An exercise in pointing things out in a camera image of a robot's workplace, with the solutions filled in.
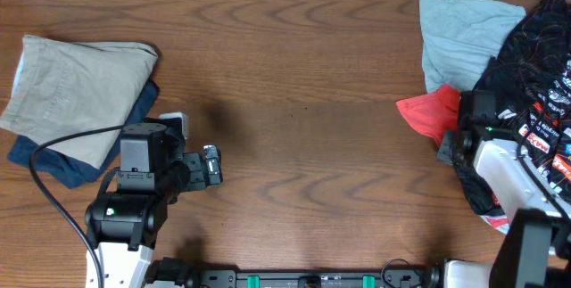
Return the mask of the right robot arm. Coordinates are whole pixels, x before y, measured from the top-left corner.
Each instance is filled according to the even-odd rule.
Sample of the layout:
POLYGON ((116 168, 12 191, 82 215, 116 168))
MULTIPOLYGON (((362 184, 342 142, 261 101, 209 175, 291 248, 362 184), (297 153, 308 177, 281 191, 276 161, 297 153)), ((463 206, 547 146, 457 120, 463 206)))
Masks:
POLYGON ((501 128, 491 91, 459 98, 452 165, 482 178, 508 217, 509 231, 492 264, 447 260, 429 269, 425 287, 568 287, 570 269, 549 267, 551 254, 570 259, 570 205, 534 167, 520 140, 501 128))

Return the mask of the black printed cycling jersey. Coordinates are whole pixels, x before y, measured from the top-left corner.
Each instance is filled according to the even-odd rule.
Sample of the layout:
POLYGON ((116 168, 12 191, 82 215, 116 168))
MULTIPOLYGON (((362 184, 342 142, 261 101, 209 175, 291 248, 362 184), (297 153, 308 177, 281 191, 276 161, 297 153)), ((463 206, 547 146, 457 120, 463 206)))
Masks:
POLYGON ((570 199, 570 4, 541 0, 476 82, 495 97, 494 123, 529 151, 539 174, 570 199))

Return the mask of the light blue grey shirt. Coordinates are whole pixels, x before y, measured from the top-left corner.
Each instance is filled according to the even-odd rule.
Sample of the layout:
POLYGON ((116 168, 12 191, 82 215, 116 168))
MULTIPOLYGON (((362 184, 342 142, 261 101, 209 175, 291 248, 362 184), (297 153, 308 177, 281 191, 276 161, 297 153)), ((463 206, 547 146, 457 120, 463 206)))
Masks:
POLYGON ((525 8, 496 0, 419 0, 426 91, 470 90, 525 8))

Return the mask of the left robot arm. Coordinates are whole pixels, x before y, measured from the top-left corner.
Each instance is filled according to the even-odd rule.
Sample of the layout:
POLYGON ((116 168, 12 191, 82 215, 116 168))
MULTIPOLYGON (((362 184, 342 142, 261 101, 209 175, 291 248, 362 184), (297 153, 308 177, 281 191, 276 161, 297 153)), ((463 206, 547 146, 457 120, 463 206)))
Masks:
POLYGON ((221 154, 214 145, 186 152, 185 125, 152 119, 125 126, 121 163, 105 177, 86 211, 88 287, 197 287, 200 276, 180 259, 153 259, 168 207, 182 193, 223 181, 221 154))

